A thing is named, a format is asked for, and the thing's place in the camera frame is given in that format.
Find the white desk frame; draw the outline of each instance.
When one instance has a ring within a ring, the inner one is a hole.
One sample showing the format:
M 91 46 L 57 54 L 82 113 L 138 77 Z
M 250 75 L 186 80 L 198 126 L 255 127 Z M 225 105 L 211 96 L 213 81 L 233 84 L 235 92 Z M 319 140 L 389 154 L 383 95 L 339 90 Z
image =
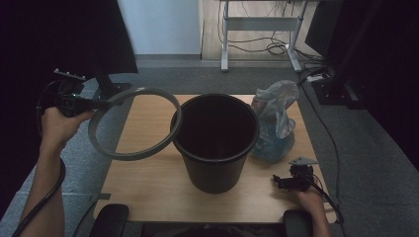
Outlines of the white desk frame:
M 263 17 L 229 17 L 228 3 L 225 0 L 224 5 L 224 39 L 222 45 L 221 55 L 221 71 L 228 71 L 228 32 L 229 31 L 278 31 L 278 32 L 293 32 L 290 44 L 286 45 L 287 53 L 293 65 L 293 70 L 301 71 L 301 66 L 295 54 L 295 42 L 298 37 L 299 29 L 301 28 L 307 1 L 302 1 L 299 15 L 296 18 L 281 17 L 281 18 L 263 18 Z

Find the gray ring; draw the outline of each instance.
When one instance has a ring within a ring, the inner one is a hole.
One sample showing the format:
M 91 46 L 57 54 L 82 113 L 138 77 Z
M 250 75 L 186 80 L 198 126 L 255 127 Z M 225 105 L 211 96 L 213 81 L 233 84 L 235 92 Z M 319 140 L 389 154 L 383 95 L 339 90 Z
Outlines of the gray ring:
M 109 150 L 104 149 L 103 147 L 100 146 L 100 144 L 98 143 L 98 140 L 96 138 L 96 130 L 98 127 L 98 124 L 100 122 L 100 120 L 102 119 L 102 117 L 105 115 L 105 113 L 108 112 L 108 110 L 110 110 L 113 106 L 118 105 L 119 103 L 123 102 L 126 98 L 129 97 L 134 97 L 137 95 L 156 95 L 156 96 L 160 96 L 163 97 L 165 99 L 167 99 L 168 101 L 170 101 L 176 108 L 176 121 L 173 124 L 173 126 L 171 127 L 170 133 L 163 139 L 161 140 L 159 143 L 157 143 L 154 146 L 151 146 L 145 150 L 139 151 L 139 152 L 134 152 L 134 153 L 116 153 L 116 152 L 112 152 Z M 182 119 L 183 119 L 183 115 L 182 115 L 182 110 L 181 110 L 181 106 L 179 104 L 179 101 L 176 99 L 175 96 L 157 89 L 157 88 L 134 88 L 134 89 L 129 89 L 126 91 L 122 91 L 116 95 L 114 95 L 111 99 L 108 100 L 108 102 L 110 103 L 110 105 L 105 108 L 105 109 L 99 109 L 95 112 L 95 114 L 93 115 L 93 117 L 90 119 L 89 122 L 89 128 L 88 128 L 88 133 L 89 133 L 89 138 L 90 141 L 92 142 L 93 146 L 95 147 L 95 149 L 97 151 L 99 151 L 102 155 L 114 159 L 114 160 L 121 160 L 121 161 L 133 161 L 133 160 L 140 160 L 143 158 L 147 158 L 150 157 L 154 154 L 156 154 L 157 152 L 161 151 L 163 148 L 165 148 L 167 145 L 169 145 L 169 143 L 176 137 L 176 135 L 179 133 L 179 130 L 181 128 L 181 124 L 182 124 Z

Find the gray floor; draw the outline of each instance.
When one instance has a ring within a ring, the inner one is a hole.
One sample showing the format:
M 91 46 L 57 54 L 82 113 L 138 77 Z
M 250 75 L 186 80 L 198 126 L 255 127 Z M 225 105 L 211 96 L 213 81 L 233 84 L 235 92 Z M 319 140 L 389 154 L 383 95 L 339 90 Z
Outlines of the gray floor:
M 140 61 L 139 74 L 113 75 L 114 82 L 132 87 L 158 87 L 172 94 L 254 94 L 279 80 L 297 81 L 287 63 L 232 63 L 228 73 L 219 63 L 186 61 Z M 316 116 L 308 98 L 297 100 L 311 138 L 319 165 L 332 198 L 345 216 L 348 236 L 419 236 L 419 174 L 395 142 L 368 111 L 350 111 L 345 107 L 320 106 L 309 84 L 304 84 L 309 100 L 328 127 L 339 153 L 339 162 L 331 137 Z M 86 83 L 85 97 L 96 92 L 96 82 Z M 116 147 L 130 102 L 113 109 L 99 129 L 109 147 Z M 87 124 L 67 144 L 62 158 L 67 166 L 63 184 L 66 236 L 87 236 L 93 225 L 91 210 L 101 191 L 110 161 L 101 157 L 87 137 Z M 0 222 L 0 235 L 10 236 L 16 228 L 30 189 L 32 175 L 16 194 Z M 75 232 L 82 220 L 79 231 Z M 124 236 L 139 236 L 140 224 L 130 222 Z M 338 224 L 331 224 L 333 236 L 343 236 Z

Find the white wall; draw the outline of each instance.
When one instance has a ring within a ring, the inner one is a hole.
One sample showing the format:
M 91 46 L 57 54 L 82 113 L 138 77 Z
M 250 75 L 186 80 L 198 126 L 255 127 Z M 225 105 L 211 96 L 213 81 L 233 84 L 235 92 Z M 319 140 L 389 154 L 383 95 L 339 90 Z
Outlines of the white wall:
M 201 54 L 202 0 L 118 0 L 134 54 Z

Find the armrest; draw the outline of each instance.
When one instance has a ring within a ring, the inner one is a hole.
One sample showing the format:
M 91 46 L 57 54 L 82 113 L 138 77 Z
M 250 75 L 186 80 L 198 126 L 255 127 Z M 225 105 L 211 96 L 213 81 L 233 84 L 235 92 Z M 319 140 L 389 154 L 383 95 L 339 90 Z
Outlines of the armrest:
M 284 225 L 287 237 L 312 237 L 311 215 L 305 210 L 287 210 Z
M 121 237 L 129 214 L 124 204 L 108 204 L 101 209 L 90 232 L 90 237 Z

